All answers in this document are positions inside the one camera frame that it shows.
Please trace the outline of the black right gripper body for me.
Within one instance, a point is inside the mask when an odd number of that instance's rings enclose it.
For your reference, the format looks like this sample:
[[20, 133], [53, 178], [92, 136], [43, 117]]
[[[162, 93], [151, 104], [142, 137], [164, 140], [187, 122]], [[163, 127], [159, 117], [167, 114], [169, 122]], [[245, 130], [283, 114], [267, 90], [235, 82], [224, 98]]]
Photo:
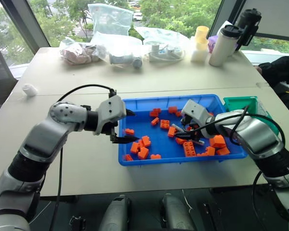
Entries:
[[184, 115], [181, 119], [184, 132], [199, 131], [199, 120], [189, 115]]

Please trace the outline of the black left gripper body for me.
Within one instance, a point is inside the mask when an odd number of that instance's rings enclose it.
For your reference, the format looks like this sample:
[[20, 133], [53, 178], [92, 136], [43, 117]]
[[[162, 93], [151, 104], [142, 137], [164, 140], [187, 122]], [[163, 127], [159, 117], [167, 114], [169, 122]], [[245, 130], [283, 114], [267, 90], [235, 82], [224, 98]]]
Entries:
[[102, 134], [110, 136], [111, 139], [115, 139], [117, 134], [115, 132], [115, 127], [118, 126], [118, 122], [107, 122], [102, 127]]

